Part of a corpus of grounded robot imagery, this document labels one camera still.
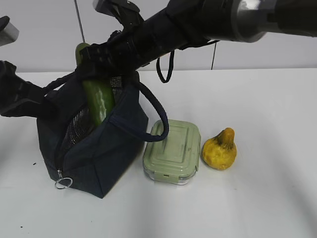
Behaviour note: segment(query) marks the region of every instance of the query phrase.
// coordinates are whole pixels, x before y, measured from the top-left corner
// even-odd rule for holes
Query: white table
[[[65,73],[21,73],[42,86]],[[202,143],[236,131],[238,156],[218,172],[200,161],[185,186],[153,182],[137,158],[99,199],[54,188],[36,122],[0,118],[1,238],[314,238],[317,235],[317,70],[141,72],[170,119]],[[141,97],[149,129],[158,120]]]

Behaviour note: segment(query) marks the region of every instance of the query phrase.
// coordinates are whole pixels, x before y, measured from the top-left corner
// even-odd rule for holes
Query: food container
[[[201,136],[198,127],[185,121],[169,120],[169,134],[164,141],[148,143],[144,156],[145,173],[155,181],[186,184],[198,171]],[[163,132],[159,120],[152,135]]]

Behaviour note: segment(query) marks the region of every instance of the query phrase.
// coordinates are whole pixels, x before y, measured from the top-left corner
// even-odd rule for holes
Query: bag handle
[[[135,86],[137,89],[140,90],[140,92],[148,99],[148,101],[152,104],[152,106],[155,108],[156,112],[158,113],[160,119],[163,122],[163,133],[162,135],[151,135],[149,133],[145,133],[142,130],[140,130],[137,126],[134,126],[129,122],[128,120],[119,117],[117,115],[113,115],[109,118],[109,121],[114,124],[115,126],[119,127],[120,129],[124,130],[125,132],[129,133],[130,135],[133,135],[140,140],[146,141],[146,142],[157,142],[164,140],[169,133],[169,125],[168,125],[168,118],[166,111],[164,110],[161,103],[158,101],[158,99],[153,95],[153,93],[140,81],[133,81],[133,86]]]

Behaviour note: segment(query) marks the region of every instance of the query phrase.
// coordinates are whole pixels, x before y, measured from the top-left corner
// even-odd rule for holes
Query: cable
[[[174,69],[174,56],[175,56],[175,51],[172,51],[169,56],[169,67],[168,67],[168,73],[167,73],[166,79],[164,78],[162,71],[160,69],[160,60],[159,60],[160,58],[158,58],[157,73],[162,83],[168,83],[170,81],[170,78],[172,77],[172,73]]]
[[[216,44],[217,42],[219,42],[219,41],[210,41],[210,42],[208,42],[208,43],[197,44],[197,45],[190,45],[189,47],[200,48],[200,47],[203,47],[203,46],[210,46],[210,45]]]

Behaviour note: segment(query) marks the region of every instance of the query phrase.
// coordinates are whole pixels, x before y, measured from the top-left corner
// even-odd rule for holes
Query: black strap
[[[45,94],[48,94],[50,91],[58,88],[59,86],[65,84],[68,80],[70,80],[72,77],[75,77],[76,76],[76,73],[75,72],[72,72],[62,78],[58,78],[57,80],[51,82],[48,86],[44,87],[44,91],[45,91]]]
[[[117,127],[121,128],[125,132],[139,138],[140,140],[146,142],[157,142],[164,140],[169,133],[169,125],[167,114],[161,105],[161,103],[157,100],[157,98],[153,95],[153,93],[141,82],[133,82],[133,85],[140,90],[140,92],[150,101],[152,106],[157,111],[160,119],[163,122],[163,133],[162,135],[151,135],[149,133],[141,131],[138,127],[134,126],[128,120],[119,117],[117,115],[113,115],[109,118],[109,121],[116,125]]]
[[[175,51],[172,51],[169,55],[169,67],[168,67],[168,73],[166,79],[164,78],[162,71],[160,69],[160,61],[158,58],[157,61],[157,72],[159,79],[162,81],[162,83],[168,83],[170,81],[170,78],[172,77],[173,69],[174,69],[174,56],[175,56]]]

